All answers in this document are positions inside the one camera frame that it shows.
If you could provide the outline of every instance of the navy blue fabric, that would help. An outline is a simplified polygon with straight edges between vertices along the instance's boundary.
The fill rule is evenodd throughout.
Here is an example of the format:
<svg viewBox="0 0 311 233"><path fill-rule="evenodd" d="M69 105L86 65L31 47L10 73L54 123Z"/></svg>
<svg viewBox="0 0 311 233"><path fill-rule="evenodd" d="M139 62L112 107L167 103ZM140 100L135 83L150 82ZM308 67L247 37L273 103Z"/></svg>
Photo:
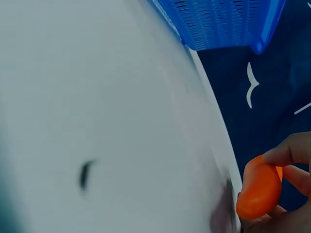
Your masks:
<svg viewBox="0 0 311 233"><path fill-rule="evenodd" d="M255 156L278 145L288 135L311 131L311 8L307 0L287 0L276 32L264 54L248 47L198 52L236 154L240 173ZM256 80L251 102L247 65ZM307 165L298 165L308 170ZM284 181L280 204L294 210L306 201Z"/></svg>

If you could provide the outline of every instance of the white marking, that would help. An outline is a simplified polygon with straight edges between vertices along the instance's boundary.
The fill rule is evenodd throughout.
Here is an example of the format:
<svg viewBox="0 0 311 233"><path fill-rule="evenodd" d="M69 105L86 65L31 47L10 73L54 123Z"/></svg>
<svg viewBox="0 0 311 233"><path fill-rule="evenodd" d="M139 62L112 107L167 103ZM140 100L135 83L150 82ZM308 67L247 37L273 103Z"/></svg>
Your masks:
<svg viewBox="0 0 311 233"><path fill-rule="evenodd" d="M303 110L309 108L311 106L311 103L308 103L306 106L302 107L301 109L297 110L296 112L294 112L295 115L297 115L298 113L302 112Z"/></svg>
<svg viewBox="0 0 311 233"><path fill-rule="evenodd" d="M259 83L255 79L250 63L247 64L247 76L248 76L249 82L251 83L251 86L249 87L247 91L246 100L247 100L249 108L252 108L251 95L252 95L253 90L255 89L256 86L259 85Z"/></svg>

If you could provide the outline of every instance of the finger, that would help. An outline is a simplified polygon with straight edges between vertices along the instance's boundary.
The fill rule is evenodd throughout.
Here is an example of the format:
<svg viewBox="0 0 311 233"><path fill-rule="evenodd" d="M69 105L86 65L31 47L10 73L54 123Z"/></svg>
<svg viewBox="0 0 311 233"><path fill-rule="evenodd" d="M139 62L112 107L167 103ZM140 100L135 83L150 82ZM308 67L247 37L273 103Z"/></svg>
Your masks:
<svg viewBox="0 0 311 233"><path fill-rule="evenodd" d="M280 145L265 153L263 159L275 166L287 166L292 163L309 164L311 132L290 135Z"/></svg>
<svg viewBox="0 0 311 233"><path fill-rule="evenodd" d="M277 206L275 207L274 210L272 210L272 211L270 211L270 212L268 213L268 215L269 215L271 218L279 218L279 217L282 217L282 215L283 215L284 213L286 213L286 212L287 212L287 211L286 211L283 207L277 205Z"/></svg>
<svg viewBox="0 0 311 233"><path fill-rule="evenodd" d="M282 218L256 221L244 229L245 233L309 233L311 232L311 202L296 211L284 213Z"/></svg>
<svg viewBox="0 0 311 233"><path fill-rule="evenodd" d="M240 222L244 233L249 233L253 227L258 227L258 225L261 225L263 223L263 221L259 218L254 220L240 219Z"/></svg>
<svg viewBox="0 0 311 233"><path fill-rule="evenodd" d="M305 196L311 193L311 178L310 173L293 165L283 168L283 176L288 180L299 192Z"/></svg>

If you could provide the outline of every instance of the orange rubber piece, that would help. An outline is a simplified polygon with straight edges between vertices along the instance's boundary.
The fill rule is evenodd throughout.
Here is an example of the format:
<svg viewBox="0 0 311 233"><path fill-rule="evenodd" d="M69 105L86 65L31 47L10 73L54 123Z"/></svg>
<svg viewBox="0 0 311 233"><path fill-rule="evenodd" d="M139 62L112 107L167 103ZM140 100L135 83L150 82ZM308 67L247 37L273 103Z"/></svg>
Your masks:
<svg viewBox="0 0 311 233"><path fill-rule="evenodd" d="M236 205L242 219L255 219L272 211L282 191L283 169L263 162L263 155L247 163Z"/></svg>

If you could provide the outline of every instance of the blue basket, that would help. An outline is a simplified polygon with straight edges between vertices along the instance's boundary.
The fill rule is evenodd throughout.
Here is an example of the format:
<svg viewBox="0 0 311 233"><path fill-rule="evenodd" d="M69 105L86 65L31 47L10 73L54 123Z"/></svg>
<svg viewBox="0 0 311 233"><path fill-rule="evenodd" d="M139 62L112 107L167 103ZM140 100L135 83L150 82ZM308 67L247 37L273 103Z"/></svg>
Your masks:
<svg viewBox="0 0 311 233"><path fill-rule="evenodd" d="M150 0L193 50L269 44L285 0Z"/></svg>

